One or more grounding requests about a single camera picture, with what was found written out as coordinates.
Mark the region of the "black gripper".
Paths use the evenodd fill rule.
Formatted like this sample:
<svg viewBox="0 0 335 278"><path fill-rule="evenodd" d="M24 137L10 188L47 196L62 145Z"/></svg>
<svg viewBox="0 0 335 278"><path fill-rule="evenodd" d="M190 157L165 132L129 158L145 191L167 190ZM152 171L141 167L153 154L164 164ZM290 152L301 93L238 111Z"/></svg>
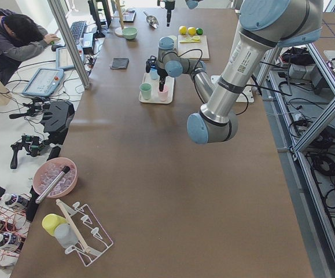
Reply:
<svg viewBox="0 0 335 278"><path fill-rule="evenodd" d="M157 0L157 5L167 10L167 27L169 27L172 10L175 9L175 0Z"/></svg>
<svg viewBox="0 0 335 278"><path fill-rule="evenodd" d="M157 69L157 73L159 75L159 91L163 91L164 85L165 85L165 77L167 76L167 72L165 71L165 69L161 68L158 65L156 56L150 56L146 61L146 66L145 66L146 73L149 73L151 68Z"/></svg>

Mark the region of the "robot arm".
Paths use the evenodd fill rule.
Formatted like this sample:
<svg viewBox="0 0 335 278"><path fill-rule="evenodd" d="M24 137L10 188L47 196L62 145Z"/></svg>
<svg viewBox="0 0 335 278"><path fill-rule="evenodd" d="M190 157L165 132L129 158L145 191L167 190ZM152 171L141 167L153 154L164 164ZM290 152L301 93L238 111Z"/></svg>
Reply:
<svg viewBox="0 0 335 278"><path fill-rule="evenodd" d="M157 0L157 6L166 10L167 27L169 27L171 23L172 11L175 9L175 2L176 0ZM199 2L200 1L185 0L185 4L189 9L196 8Z"/></svg>
<svg viewBox="0 0 335 278"><path fill-rule="evenodd" d="M318 40L322 12L322 1L243 1L229 61L215 85L205 64L180 57L169 37L159 40L158 55L147 60L146 71L157 69L161 89L167 76L190 75L203 101L200 110L187 119L190 139L197 144L225 142L238 129L237 117L231 109L265 52Z"/></svg>

